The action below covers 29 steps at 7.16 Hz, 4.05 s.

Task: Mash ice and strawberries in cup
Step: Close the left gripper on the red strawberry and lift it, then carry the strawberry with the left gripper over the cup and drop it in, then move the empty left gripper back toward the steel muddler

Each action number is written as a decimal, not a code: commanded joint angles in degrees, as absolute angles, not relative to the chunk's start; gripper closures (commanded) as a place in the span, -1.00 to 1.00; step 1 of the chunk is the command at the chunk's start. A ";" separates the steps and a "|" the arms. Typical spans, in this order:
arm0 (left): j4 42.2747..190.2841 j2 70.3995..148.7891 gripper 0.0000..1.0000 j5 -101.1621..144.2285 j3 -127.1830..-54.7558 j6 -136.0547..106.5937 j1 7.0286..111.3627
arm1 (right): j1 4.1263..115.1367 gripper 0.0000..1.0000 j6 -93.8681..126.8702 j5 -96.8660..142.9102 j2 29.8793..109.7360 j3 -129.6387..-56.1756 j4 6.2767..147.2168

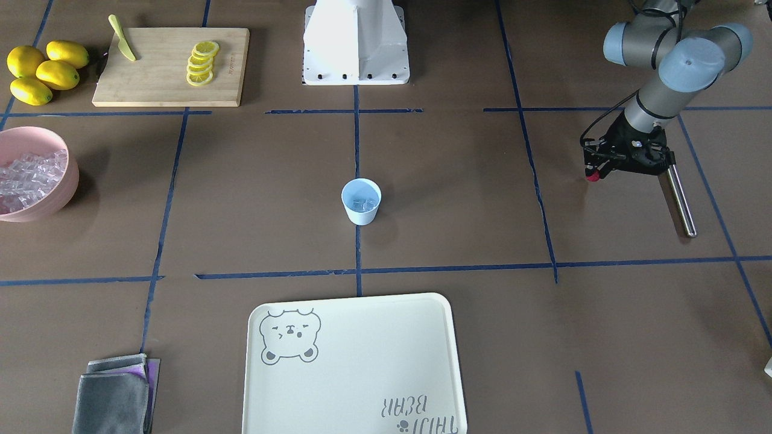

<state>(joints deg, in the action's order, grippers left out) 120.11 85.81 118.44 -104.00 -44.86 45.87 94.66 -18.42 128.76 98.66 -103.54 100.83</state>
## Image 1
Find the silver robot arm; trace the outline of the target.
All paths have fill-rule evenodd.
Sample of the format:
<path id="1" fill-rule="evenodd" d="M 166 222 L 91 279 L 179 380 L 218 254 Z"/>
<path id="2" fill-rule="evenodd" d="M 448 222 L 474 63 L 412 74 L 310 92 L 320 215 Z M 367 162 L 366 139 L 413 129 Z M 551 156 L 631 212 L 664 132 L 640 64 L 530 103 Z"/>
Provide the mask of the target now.
<path id="1" fill-rule="evenodd" d="M 581 135 L 588 181 L 612 171 L 658 176 L 675 165 L 665 127 L 703 90 L 749 57 L 753 36 L 739 23 L 686 30 L 694 1 L 645 1 L 634 19 L 610 27 L 608 61 L 648 67 L 654 74 L 621 101 L 623 111 L 598 140 Z"/>

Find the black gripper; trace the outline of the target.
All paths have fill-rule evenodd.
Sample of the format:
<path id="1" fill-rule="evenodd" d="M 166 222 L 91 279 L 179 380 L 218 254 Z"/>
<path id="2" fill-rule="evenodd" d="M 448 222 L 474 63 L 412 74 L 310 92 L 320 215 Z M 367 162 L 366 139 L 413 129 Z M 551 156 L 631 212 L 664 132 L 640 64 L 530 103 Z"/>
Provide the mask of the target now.
<path id="1" fill-rule="evenodd" d="M 649 133 L 640 132 L 628 123 L 623 113 L 600 139 L 585 135 L 582 134 L 585 178 L 595 173 L 595 181 L 603 180 L 612 171 L 659 176 L 676 164 L 662 127 L 656 126 Z"/>

